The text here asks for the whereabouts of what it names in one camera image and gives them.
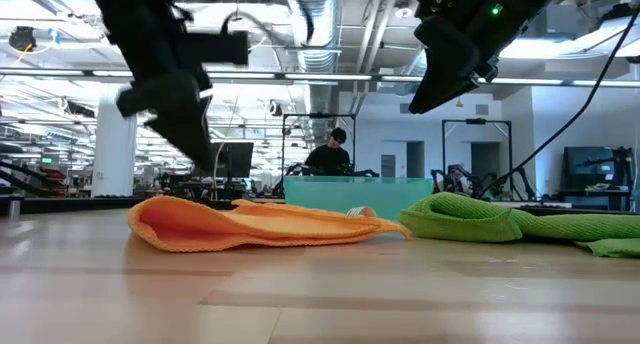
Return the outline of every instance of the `black cable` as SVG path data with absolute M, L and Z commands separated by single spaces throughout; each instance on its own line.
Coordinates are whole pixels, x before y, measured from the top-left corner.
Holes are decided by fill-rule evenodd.
M 584 103 L 582 108 L 580 108 L 580 110 L 578 110 L 578 112 L 571 119 L 569 119 L 569 121 L 565 125 L 563 125 L 562 128 L 560 128 L 555 134 L 553 134 L 549 139 L 547 139 L 547 141 L 544 142 L 541 146 L 539 146 L 538 149 L 536 149 L 533 153 L 531 153 L 531 155 L 529 155 L 529 157 L 527 157 L 527 159 L 525 159 L 522 163 L 520 163 L 515 168 L 511 169 L 511 171 L 509 171 L 507 174 L 501 176 L 500 178 L 494 180 L 491 184 L 489 184 L 480 193 L 479 198 L 482 198 L 487 193 L 487 190 L 490 187 L 492 187 L 494 184 L 499 183 L 501 180 L 505 180 L 506 181 L 516 171 L 518 171 L 521 168 L 524 168 L 524 166 L 527 165 L 527 163 L 529 163 L 533 158 L 535 158 L 536 155 L 538 155 L 552 141 L 554 141 L 557 137 L 559 137 L 560 134 L 562 134 L 565 130 L 567 130 L 567 128 L 569 126 L 571 126 L 571 124 L 573 124 L 582 115 L 582 113 L 584 113 L 587 110 L 587 108 L 589 107 L 589 105 L 593 101 L 593 98 L 595 97 L 596 92 L 598 91 L 598 88 L 600 87 L 600 84 L 604 80 L 605 75 L 607 75 L 607 71 L 609 71 L 609 67 L 611 66 L 611 63 L 613 62 L 613 59 L 615 59 L 616 54 L 618 53 L 618 51 L 622 47 L 622 44 L 624 44 L 624 41 L 627 39 L 627 35 L 629 35 L 629 32 L 631 31 L 631 29 L 633 28 L 636 20 L 638 19 L 638 14 L 640 14 L 640 5 L 638 5 L 638 7 L 635 9 L 635 12 L 631 16 L 631 20 L 629 21 L 629 24 L 627 25 L 625 30 L 622 32 L 622 36 L 620 37 L 620 40 L 618 41 L 616 46 L 613 48 L 613 51 L 609 55 L 609 59 L 607 59 L 607 63 L 604 65 L 604 68 L 602 68 L 602 72 L 600 73 L 600 76 L 598 77 L 598 80 L 596 80 L 596 83 L 593 86 L 593 89 L 591 90 L 591 93 L 589 94 L 589 97 L 587 98 L 587 101 Z

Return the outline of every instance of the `computer monitor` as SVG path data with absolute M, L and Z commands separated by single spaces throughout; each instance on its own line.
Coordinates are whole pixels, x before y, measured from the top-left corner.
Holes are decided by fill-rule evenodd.
M 614 152 L 610 147 L 565 147 L 562 189 L 584 189 L 611 183 L 615 176 Z
M 251 159 L 253 157 L 253 143 L 211 143 L 211 153 L 215 156 L 223 145 L 218 156 L 216 177 L 218 178 L 248 178 L 251 176 Z M 195 168 L 193 175 L 197 177 L 212 177 L 213 172 L 205 172 Z

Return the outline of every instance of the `man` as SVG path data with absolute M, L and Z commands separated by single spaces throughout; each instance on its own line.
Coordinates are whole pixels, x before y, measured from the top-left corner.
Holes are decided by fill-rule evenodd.
M 467 178 L 465 178 L 462 174 L 462 168 L 462 164 L 450 165 L 448 167 L 449 181 L 446 188 L 444 188 L 444 180 L 438 182 L 437 185 L 438 188 L 440 188 L 440 191 L 471 194 L 469 182 L 467 181 Z
M 333 129 L 329 142 L 315 148 L 304 164 L 319 175 L 344 175 L 345 169 L 351 165 L 349 153 L 340 147 L 346 140 L 347 133 L 343 129 Z

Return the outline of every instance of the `ductwork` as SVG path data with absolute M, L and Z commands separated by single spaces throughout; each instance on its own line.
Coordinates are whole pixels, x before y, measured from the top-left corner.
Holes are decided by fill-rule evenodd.
M 300 6 L 304 6 L 313 19 L 314 33 L 311 41 L 306 43 L 312 47 L 334 47 L 338 41 L 336 27 L 338 25 L 338 0 L 293 0 Z M 307 27 L 302 12 L 294 24 L 296 40 L 306 41 Z M 331 73 L 337 69 L 338 57 L 333 51 L 306 50 L 298 53 L 300 69 L 308 73 Z M 336 113 L 338 103 L 332 101 L 334 86 L 311 85 L 311 113 Z M 326 120 L 311 121 L 313 137 L 316 140 L 324 140 L 327 128 Z
M 407 66 L 402 75 L 423 76 L 427 72 L 427 55 L 424 49 L 420 50 L 420 54 L 416 55 L 413 62 Z M 409 95 L 418 90 L 418 83 L 397 83 L 393 87 L 394 93 L 397 95 Z

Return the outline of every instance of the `teal bin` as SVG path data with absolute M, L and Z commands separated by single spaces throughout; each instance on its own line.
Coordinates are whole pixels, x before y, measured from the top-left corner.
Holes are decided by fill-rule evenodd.
M 359 206 L 373 208 L 380 218 L 396 220 L 406 209 L 431 194 L 431 179 L 288 176 L 287 204 L 347 213 Z

